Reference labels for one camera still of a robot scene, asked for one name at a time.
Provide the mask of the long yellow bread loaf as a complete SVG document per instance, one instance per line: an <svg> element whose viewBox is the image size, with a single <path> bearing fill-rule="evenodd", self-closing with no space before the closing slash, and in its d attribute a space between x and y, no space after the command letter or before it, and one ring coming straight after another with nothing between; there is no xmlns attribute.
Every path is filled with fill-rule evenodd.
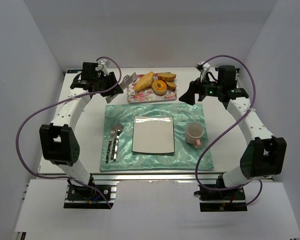
<svg viewBox="0 0 300 240"><path fill-rule="evenodd" d="M152 85L155 73L153 71L143 75L134 86L136 92L140 92Z"/></svg>

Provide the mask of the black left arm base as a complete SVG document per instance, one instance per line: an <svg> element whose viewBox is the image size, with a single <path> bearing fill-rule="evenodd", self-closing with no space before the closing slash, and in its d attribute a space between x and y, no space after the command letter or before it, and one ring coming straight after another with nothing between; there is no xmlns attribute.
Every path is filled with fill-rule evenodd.
<svg viewBox="0 0 300 240"><path fill-rule="evenodd" d="M110 209L99 192L82 185L73 184L70 180L68 180L67 183L63 204L64 209ZM97 184L94 185L94 187L100 190L112 207L115 198L115 186L110 184Z"/></svg>

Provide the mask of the metal serving tongs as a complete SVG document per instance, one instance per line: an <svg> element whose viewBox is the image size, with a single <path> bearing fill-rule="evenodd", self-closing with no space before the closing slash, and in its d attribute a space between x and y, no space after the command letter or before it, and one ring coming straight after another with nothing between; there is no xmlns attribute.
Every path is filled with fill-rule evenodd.
<svg viewBox="0 0 300 240"><path fill-rule="evenodd" d="M119 84L120 88L122 90L125 90L129 84L135 82L136 80L138 79L138 76L137 74L134 72L132 75L126 75L122 82ZM105 99L106 99L106 102L109 104L114 98L116 98L119 94L114 94L114 95L111 95L111 96L107 96Z"/></svg>

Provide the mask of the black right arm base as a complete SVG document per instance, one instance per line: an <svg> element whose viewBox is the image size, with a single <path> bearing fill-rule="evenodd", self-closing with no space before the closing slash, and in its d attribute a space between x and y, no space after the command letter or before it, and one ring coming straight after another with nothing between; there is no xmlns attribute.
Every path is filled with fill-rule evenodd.
<svg viewBox="0 0 300 240"><path fill-rule="evenodd" d="M198 186L194 196L199 198L201 212L246 212L246 196L243 188L227 191L211 191Z"/></svg>

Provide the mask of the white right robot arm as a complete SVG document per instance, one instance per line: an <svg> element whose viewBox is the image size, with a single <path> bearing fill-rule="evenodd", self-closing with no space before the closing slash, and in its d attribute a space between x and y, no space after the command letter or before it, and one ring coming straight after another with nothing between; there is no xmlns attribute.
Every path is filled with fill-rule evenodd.
<svg viewBox="0 0 300 240"><path fill-rule="evenodd" d="M282 137L275 137L252 109L249 95L237 86L237 69L232 65L219 66L215 81L208 77L209 64L199 63L196 69L200 71L200 77L190 82L188 90L179 100L194 105L195 95L199 96L199 101L207 96L218 98L235 119L235 124L239 126L247 143L239 165L219 176L215 188L232 190L249 181L279 175L284 164L287 142Z"/></svg>

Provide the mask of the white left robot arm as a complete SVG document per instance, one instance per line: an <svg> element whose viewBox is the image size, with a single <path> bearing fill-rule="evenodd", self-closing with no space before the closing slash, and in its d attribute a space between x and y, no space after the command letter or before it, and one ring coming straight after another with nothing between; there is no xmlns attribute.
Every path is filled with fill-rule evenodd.
<svg viewBox="0 0 300 240"><path fill-rule="evenodd" d="M76 124L92 99L92 92L101 92L103 97L123 92L117 84L114 72L108 72L109 60L84 62L69 87L69 101L49 123L41 125L39 136L43 158L64 171L72 181L89 185L92 175L79 160L80 146L75 137Z"/></svg>

